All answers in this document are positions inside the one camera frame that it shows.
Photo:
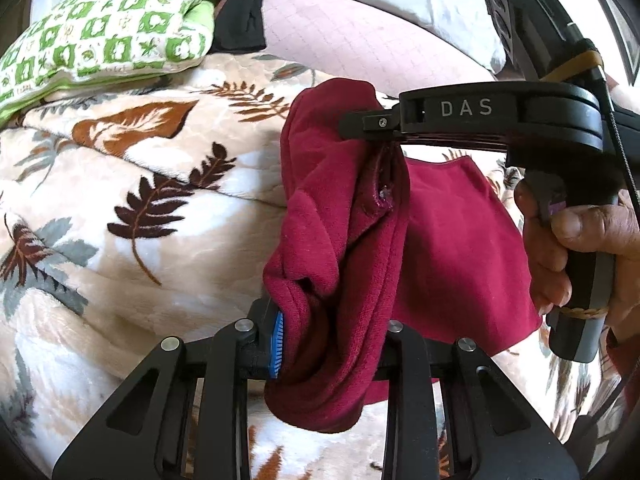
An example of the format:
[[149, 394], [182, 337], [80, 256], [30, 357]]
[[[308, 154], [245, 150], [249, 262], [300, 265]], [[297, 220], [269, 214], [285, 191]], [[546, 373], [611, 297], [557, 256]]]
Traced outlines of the person's right hand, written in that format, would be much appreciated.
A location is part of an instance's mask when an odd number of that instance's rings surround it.
[[564, 307], [576, 286], [565, 268], [568, 253], [605, 252], [616, 257], [615, 282], [606, 324], [618, 344], [639, 335], [639, 227], [629, 198], [612, 206], [564, 209], [547, 222], [525, 182], [514, 191], [524, 217], [524, 246], [532, 276], [530, 296], [541, 314]]

